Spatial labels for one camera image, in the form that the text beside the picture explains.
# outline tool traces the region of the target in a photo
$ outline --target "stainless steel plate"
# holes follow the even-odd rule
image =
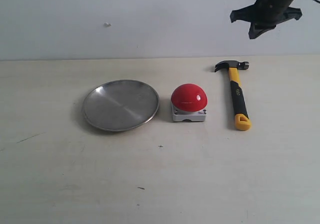
[[[94,127],[121,132],[148,122],[159,109],[159,96],[149,85],[135,80],[117,80],[93,90],[82,111]]]

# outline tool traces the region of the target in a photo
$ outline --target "plate rim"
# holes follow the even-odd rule
[[[108,85],[108,84],[111,84],[111,83],[115,83],[115,82],[136,82],[136,83],[140,83],[140,84],[143,84],[143,85],[146,85],[147,87],[149,87],[154,93],[155,93],[155,96],[156,96],[156,99],[157,99],[157,105],[156,105],[156,109],[155,111],[153,112],[153,114],[148,117],[147,120],[143,121],[142,123],[138,124],[138,125],[135,125],[135,126],[132,126],[130,128],[125,128],[125,129],[108,129],[108,128],[102,128],[102,127],[99,127],[95,124],[93,124],[90,119],[87,117],[87,114],[85,112],[85,103],[86,101],[88,100],[88,98],[91,96],[91,94],[99,87],[102,87],[104,85]],[[141,81],[138,81],[138,80],[134,80],[134,79],[120,79],[120,80],[113,80],[113,81],[110,81],[110,82],[107,82],[107,83],[103,83],[99,86],[97,86],[96,88],[94,88],[92,91],[89,92],[89,94],[84,98],[83,102],[82,102],[82,107],[81,107],[81,112],[84,116],[84,119],[93,127],[97,128],[97,129],[100,129],[100,130],[103,130],[103,131],[108,131],[108,132],[124,132],[124,131],[128,131],[128,130],[131,130],[131,129],[134,129],[134,128],[137,128],[137,127],[140,127],[142,126],[143,124],[149,122],[155,115],[156,113],[158,112],[159,110],[159,106],[160,106],[160,98],[159,98],[159,95],[158,93],[156,92],[156,90],[154,88],[152,88],[149,84],[147,83],[144,83],[144,82],[141,82]]]

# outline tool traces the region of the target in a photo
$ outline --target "claw hammer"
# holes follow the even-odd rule
[[[215,66],[215,72],[223,68],[229,70],[235,127],[239,130],[246,131],[251,127],[251,121],[248,117],[246,104],[244,102],[245,99],[241,89],[238,69],[248,69],[249,62],[225,60]]]

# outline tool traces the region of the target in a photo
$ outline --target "wall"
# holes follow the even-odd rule
[[[320,52],[318,4],[295,0],[299,21],[249,40],[229,14],[254,1],[0,0],[0,60]]]

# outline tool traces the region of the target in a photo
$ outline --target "red button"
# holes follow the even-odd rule
[[[186,112],[197,112],[206,107],[208,99],[202,88],[187,83],[175,89],[171,96],[172,104]]]

